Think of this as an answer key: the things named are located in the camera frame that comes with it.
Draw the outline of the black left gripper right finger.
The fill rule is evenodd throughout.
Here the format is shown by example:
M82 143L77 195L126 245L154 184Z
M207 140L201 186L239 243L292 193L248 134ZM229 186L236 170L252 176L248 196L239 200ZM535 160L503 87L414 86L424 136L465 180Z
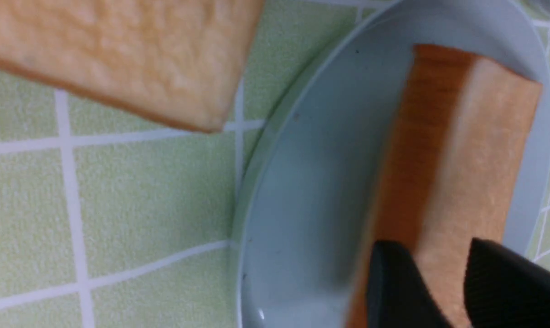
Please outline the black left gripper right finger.
M550 328L550 271L475 237L464 278L464 305L473 328Z

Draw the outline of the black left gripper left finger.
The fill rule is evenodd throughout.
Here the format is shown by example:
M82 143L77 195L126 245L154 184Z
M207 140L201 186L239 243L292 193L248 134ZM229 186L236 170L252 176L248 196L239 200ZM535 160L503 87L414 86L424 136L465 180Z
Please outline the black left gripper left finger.
M376 241L367 286L369 328L450 328L412 255L397 241Z

